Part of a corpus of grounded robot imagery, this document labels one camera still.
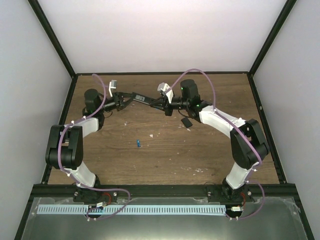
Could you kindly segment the black battery cover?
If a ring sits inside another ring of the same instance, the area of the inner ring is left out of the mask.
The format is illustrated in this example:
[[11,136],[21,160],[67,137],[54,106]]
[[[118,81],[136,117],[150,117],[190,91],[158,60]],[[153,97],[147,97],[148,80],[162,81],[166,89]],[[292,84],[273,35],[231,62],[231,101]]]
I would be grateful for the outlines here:
[[189,120],[188,117],[182,118],[182,119],[181,119],[181,122],[183,123],[183,125],[184,125],[187,129],[189,129],[190,127],[193,126],[193,123]]

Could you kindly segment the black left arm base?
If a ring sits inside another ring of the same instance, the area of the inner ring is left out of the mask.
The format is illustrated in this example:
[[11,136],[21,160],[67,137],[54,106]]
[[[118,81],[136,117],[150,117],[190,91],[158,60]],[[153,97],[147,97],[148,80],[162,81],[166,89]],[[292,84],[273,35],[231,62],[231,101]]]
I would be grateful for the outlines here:
[[98,203],[98,202],[115,202],[118,198],[118,190],[96,191],[88,188],[78,187],[72,188],[73,200],[75,202]]

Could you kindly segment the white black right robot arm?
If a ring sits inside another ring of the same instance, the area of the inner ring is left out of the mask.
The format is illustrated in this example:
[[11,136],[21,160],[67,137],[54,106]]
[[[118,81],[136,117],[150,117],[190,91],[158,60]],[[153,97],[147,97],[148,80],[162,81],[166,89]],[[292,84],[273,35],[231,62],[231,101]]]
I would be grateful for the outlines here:
[[186,79],[180,83],[181,96],[175,96],[167,83],[158,85],[161,94],[151,102],[151,107],[162,110],[167,116],[174,110],[185,110],[187,119],[194,119],[208,125],[230,139],[234,164],[222,181],[223,198],[229,202],[240,196],[240,190],[248,183],[249,176],[262,164],[269,154],[270,147],[260,124],[255,119],[244,120],[233,117],[213,103],[201,99],[194,80]]

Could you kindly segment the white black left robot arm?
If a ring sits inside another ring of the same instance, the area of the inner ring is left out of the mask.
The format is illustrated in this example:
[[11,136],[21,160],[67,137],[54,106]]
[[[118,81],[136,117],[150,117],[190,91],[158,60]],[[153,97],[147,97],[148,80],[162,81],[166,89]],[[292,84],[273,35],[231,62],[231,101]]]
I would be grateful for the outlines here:
[[83,161],[83,139],[102,129],[105,112],[121,111],[133,101],[132,93],[115,92],[106,97],[106,92],[88,89],[84,93],[83,117],[66,125],[53,125],[50,129],[45,161],[51,167],[61,170],[74,179],[80,188],[86,188],[84,195],[89,201],[97,202],[102,196],[100,181]]

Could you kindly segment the black remote control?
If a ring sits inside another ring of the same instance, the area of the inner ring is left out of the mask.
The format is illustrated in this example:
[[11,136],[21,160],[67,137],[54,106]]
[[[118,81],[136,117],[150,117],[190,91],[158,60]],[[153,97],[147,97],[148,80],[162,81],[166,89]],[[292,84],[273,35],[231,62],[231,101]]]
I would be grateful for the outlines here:
[[149,96],[145,96],[136,92],[132,92],[131,93],[131,98],[133,99],[133,101],[136,101],[138,103],[147,105],[147,106],[155,106],[155,98],[149,97]]

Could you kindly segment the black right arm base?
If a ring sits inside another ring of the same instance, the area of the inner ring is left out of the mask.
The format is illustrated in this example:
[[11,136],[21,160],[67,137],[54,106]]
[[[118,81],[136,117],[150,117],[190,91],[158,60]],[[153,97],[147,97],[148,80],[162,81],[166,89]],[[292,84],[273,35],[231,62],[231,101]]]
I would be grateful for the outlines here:
[[206,194],[211,202],[240,203],[243,201],[251,201],[252,197],[248,195],[248,188],[246,185],[238,189],[232,189],[228,185],[212,184],[206,186]]

